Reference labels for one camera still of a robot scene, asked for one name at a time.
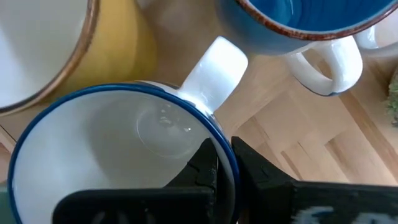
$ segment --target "brown rim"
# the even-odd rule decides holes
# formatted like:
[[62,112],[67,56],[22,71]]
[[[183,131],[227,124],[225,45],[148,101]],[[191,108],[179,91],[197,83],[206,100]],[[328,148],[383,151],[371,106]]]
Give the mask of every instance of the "brown rim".
[[383,20],[385,17],[387,17],[390,13],[392,13],[394,10],[398,8],[398,3],[394,3],[389,9],[384,11],[382,14],[378,15],[374,19],[361,24],[360,26],[357,26],[352,29],[348,30],[343,30],[340,32],[331,32],[327,34],[306,34],[303,32],[299,32],[296,30],[292,29],[286,29],[285,27],[282,27],[275,22],[271,21],[270,19],[264,17],[257,9],[254,9],[247,0],[235,0],[251,17],[253,17],[255,20],[257,20],[259,23],[263,24],[264,26],[270,28],[271,30],[282,34],[286,35],[288,37],[296,38],[296,39],[302,39],[302,40],[333,40],[337,38],[342,38],[346,37],[349,35],[356,34],[358,32],[361,32],[362,30],[365,30],[374,24],[378,23],[379,21]]
[[83,56],[90,47],[97,24],[99,11],[100,0],[88,0],[85,21],[83,23],[83,28],[81,29],[78,42],[76,43],[73,53],[71,54],[63,68],[58,72],[57,76],[55,76],[47,85],[45,85],[43,89],[41,89],[39,92],[32,95],[31,97],[5,108],[0,108],[0,116],[24,110],[38,103],[40,100],[53,92],[56,87],[59,86],[59,84],[61,84],[66,78],[69,77],[69,75],[71,75],[75,71]]

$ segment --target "black plastic object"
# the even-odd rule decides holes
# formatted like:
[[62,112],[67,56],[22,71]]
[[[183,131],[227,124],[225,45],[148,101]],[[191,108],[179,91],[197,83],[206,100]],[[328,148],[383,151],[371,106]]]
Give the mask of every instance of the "black plastic object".
[[77,192],[57,205],[53,223],[215,223],[217,163],[207,139],[164,188]]
[[[239,224],[398,223],[398,188],[301,182],[278,169],[240,138],[232,138],[243,187]],[[222,223],[226,183],[207,139],[162,189],[86,191],[62,200],[54,224]]]
[[240,138],[232,145],[246,199],[242,223],[396,224],[398,188],[299,182]]

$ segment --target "cup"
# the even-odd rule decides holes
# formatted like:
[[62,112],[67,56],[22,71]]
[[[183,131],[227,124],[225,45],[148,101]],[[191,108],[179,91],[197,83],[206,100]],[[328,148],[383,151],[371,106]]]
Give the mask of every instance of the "cup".
[[369,57],[398,56],[397,25],[398,11],[395,11],[377,25],[354,35],[361,53]]
[[181,88],[98,85],[50,105],[28,125],[11,157],[7,187],[17,222],[50,224],[58,202],[81,190],[164,187],[208,138],[227,177],[225,220],[236,222],[238,165],[213,112],[247,65],[242,51],[218,37]]
[[154,68],[154,38],[133,0],[0,0],[0,115]]
[[[358,81],[363,63],[352,35],[397,7],[396,0],[216,1],[220,20],[235,44],[259,54],[283,55],[296,79],[321,96],[339,94]],[[302,55],[311,48],[329,64],[332,79]]]

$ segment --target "green plant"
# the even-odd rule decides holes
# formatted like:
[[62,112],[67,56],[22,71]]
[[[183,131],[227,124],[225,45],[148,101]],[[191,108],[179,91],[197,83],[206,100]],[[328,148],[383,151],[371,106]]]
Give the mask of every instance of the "green plant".
[[394,117],[392,125],[398,127],[398,68],[389,85],[387,112]]

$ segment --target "mug rim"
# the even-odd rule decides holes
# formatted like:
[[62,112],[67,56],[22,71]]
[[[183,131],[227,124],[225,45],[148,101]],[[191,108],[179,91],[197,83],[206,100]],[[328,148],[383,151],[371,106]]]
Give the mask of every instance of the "mug rim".
[[241,202],[241,179],[240,179],[240,174],[239,174],[239,167],[238,167],[238,162],[237,159],[234,155],[233,149],[229,141],[227,140],[226,136],[223,134],[222,130],[217,127],[217,125],[213,124],[208,117],[205,116],[202,112],[200,112],[198,109],[196,109],[193,105],[191,105],[189,102],[173,95],[170,93],[167,93],[165,90],[157,87],[157,86],[150,86],[150,85],[141,85],[140,83],[114,83],[114,84],[104,84],[104,85],[96,85],[96,86],[90,86],[78,91],[74,91],[73,93],[70,93],[66,96],[61,97],[59,100],[56,102],[52,103],[48,108],[44,109],[42,112],[40,112],[30,123],[29,125],[25,128],[24,132],[21,134],[15,148],[14,152],[12,153],[11,160],[9,163],[9,171],[8,171],[8,176],[7,176],[7,188],[8,188],[8,195],[9,195],[9,203],[10,207],[12,210],[12,213],[14,215],[14,218],[16,219],[17,223],[22,223],[21,222],[21,217],[19,216],[19,212],[17,210],[16,206],[16,201],[15,201],[15,196],[14,196],[14,169],[16,166],[16,161],[18,157],[18,153],[21,150],[21,147],[23,146],[24,141],[30,134],[30,132],[33,130],[33,128],[43,119],[45,118],[48,114],[50,114],[52,111],[57,109],[59,106],[62,104],[74,100],[75,98],[85,96],[88,94],[92,93],[99,93],[102,91],[117,91],[117,90],[125,90],[125,91],[135,91],[135,92],[141,92],[149,95],[154,95],[157,96],[163,100],[169,101],[171,103],[176,104],[177,106],[181,107],[188,113],[190,113],[192,116],[194,116],[199,122],[201,122],[202,125],[205,126],[205,128],[215,137],[215,139],[218,141],[218,143],[221,145],[223,148],[223,151],[226,154],[226,157],[228,158],[229,165],[231,166],[231,170],[233,173],[233,181],[234,181],[234,186],[235,186],[235,200],[234,200],[234,208],[233,208],[233,213],[231,220],[232,222],[236,222],[239,218],[239,212],[240,212],[240,202]]
[[65,79],[75,71],[91,45],[97,26],[99,12],[100,0],[87,0],[86,16],[83,22],[83,27],[80,31],[80,36],[75,44],[72,54],[69,56],[69,59],[65,62],[64,66],[51,79],[51,81],[43,86],[37,93],[22,101],[0,108],[0,116],[9,115],[33,106],[53,92],[59,84],[65,81]]
[[377,24],[378,22],[386,18],[389,14],[398,9],[398,2],[397,0],[395,0],[392,1],[383,10],[373,15],[371,19],[369,19],[365,23],[359,22],[353,26],[348,26],[348,29],[342,28],[342,29],[329,30],[325,32],[318,32],[318,31],[300,30],[285,26],[263,14],[260,10],[258,10],[250,3],[250,0],[233,0],[233,1],[235,1],[256,22],[266,26],[267,28],[273,30],[274,32],[277,32],[278,34],[282,34],[287,37],[301,39],[301,40],[333,40],[342,37],[347,37],[349,35],[354,35],[357,34],[358,32],[366,30],[369,27]]

